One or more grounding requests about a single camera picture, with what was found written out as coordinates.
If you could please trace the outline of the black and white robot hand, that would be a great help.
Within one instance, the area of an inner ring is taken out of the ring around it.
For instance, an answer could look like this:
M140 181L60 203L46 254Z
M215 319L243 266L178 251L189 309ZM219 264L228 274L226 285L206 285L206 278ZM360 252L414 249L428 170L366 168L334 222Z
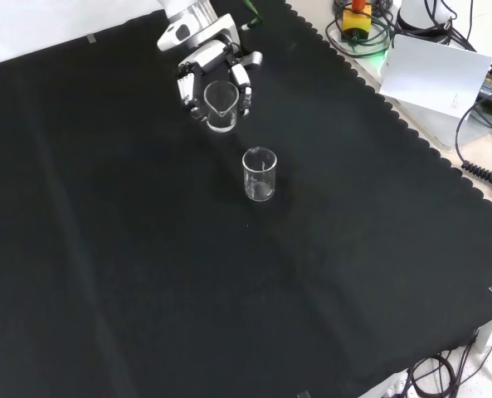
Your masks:
M209 71L225 63L233 83L238 89L240 114L251 112L252 87L248 70L263 61L259 51L245 53L242 50L238 28L227 13L216 17L187 7L171 17L164 34L158 40L160 51L186 45L193 52L178 64L176 76L178 93L183 107L195 120L207 118L202 109L201 78Z

